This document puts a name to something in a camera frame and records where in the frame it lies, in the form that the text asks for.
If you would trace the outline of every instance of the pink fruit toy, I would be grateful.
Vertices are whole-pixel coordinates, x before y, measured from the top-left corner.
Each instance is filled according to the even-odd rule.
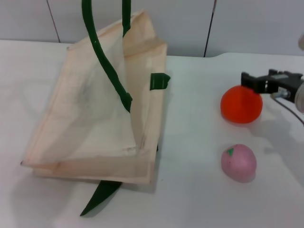
[[[237,144],[223,152],[221,165],[224,173],[235,181],[250,182],[256,175],[257,160],[252,150]]]

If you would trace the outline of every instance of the orange ball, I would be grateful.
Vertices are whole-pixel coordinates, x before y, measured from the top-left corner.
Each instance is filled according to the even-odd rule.
[[[247,124],[257,119],[262,107],[261,95],[241,85],[229,89],[220,102],[222,116],[239,124]]]

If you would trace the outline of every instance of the beige fabric bag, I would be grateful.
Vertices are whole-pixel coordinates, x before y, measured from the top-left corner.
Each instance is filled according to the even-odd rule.
[[[150,90],[165,71],[167,45],[146,12],[135,13],[123,38],[118,21],[97,32],[104,53],[132,98],[128,113],[89,38],[67,50],[57,86],[22,165],[44,177],[129,183],[152,180],[164,90]]]

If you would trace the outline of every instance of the white tabletop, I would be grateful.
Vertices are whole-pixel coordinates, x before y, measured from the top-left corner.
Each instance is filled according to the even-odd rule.
[[[19,165],[67,46],[0,41],[0,227],[303,227],[304,127],[267,95],[260,118],[246,125],[223,120],[219,103],[242,71],[304,73],[304,57],[168,57],[171,81],[155,183],[125,184],[106,207],[81,218],[96,184],[35,178]],[[237,143],[256,155],[251,183],[237,183],[220,168],[224,149]]]

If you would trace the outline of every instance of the toy fruit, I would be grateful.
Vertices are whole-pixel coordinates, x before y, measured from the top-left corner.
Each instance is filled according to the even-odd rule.
[[[262,107],[261,95],[241,85],[229,89],[220,102],[222,116],[239,124],[247,124],[257,119]]]
[[[256,175],[257,160],[252,150],[242,144],[226,149],[221,158],[221,166],[227,176],[238,182],[250,182]]]

